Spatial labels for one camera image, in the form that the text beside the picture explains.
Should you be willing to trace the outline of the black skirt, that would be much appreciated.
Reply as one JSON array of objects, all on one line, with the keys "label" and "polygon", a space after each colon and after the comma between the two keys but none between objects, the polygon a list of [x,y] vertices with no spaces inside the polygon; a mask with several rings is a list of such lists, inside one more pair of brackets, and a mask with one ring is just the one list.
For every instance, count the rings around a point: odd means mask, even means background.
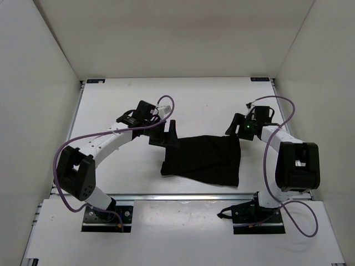
[{"label": "black skirt", "polygon": [[240,140],[236,136],[195,136],[168,146],[160,173],[220,186],[239,186]]}]

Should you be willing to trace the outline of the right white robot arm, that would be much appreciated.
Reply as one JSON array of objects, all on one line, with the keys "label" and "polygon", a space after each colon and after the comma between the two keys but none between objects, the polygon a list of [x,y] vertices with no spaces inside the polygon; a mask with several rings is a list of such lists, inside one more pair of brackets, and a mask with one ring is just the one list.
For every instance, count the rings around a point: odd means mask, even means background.
[{"label": "right white robot arm", "polygon": [[252,104],[247,108],[247,114],[234,115],[226,135],[249,141],[256,136],[277,152],[275,180],[265,183],[266,188],[256,194],[258,202],[248,209],[249,217],[261,222],[268,216],[268,208],[277,208],[296,194],[319,187],[319,149],[316,143],[299,140],[273,123],[273,108]]}]

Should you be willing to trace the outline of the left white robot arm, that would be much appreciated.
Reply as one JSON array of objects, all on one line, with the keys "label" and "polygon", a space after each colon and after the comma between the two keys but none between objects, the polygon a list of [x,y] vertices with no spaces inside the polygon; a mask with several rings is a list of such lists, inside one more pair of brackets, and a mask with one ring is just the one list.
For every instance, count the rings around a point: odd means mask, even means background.
[{"label": "left white robot arm", "polygon": [[165,146],[169,134],[164,131],[166,120],[173,114],[175,103],[161,105],[140,101],[135,109],[123,113],[107,131],[75,137],[65,142],[53,159],[53,176],[57,191],[74,212],[64,194],[84,202],[102,220],[116,214],[116,201],[96,184],[96,169],[113,152],[144,135],[157,146]]}]

